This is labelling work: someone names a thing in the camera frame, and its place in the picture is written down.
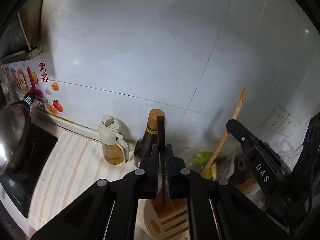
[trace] bottle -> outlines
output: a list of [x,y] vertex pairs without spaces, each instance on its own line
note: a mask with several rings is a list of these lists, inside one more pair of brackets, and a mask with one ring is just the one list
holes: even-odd
[[158,144],[157,117],[164,116],[160,109],[152,109],[149,113],[147,128],[142,138],[137,141],[134,148],[134,165],[140,167],[141,160],[151,156],[152,146]]
[[121,124],[109,114],[102,116],[99,123],[99,135],[105,160],[110,164],[120,164],[129,159],[129,147],[119,133]]

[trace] soy sauce bottle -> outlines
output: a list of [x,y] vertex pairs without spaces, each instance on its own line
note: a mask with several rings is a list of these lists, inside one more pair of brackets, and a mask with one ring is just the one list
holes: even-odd
[[164,112],[160,109],[152,109],[149,113],[146,131],[134,148],[134,165],[137,168],[141,160],[151,156],[152,146],[158,144],[157,117],[161,115],[164,116]]

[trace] wall socket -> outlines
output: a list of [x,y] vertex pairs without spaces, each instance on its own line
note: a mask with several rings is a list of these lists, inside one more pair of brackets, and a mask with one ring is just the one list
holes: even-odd
[[261,127],[289,137],[300,127],[300,124],[281,107],[277,106]]
[[289,114],[286,111],[277,106],[261,127],[276,131],[288,116]]

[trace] pan handle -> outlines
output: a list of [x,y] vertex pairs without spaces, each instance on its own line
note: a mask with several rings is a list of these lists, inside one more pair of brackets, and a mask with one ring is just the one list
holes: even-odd
[[26,99],[27,97],[30,97],[31,98],[31,102],[30,102],[30,104],[29,104],[29,106],[31,106],[32,105],[32,103],[35,101],[35,94],[33,94],[33,93],[31,93],[31,92],[28,92],[28,93],[26,93],[26,95],[24,96],[24,99]]

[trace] striped tablecloth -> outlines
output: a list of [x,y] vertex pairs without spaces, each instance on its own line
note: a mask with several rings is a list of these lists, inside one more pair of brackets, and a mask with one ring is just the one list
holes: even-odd
[[[135,169],[133,161],[118,165],[107,163],[100,143],[64,130],[32,196],[30,226],[39,230],[98,179],[121,179]],[[151,238],[136,226],[135,239]]]

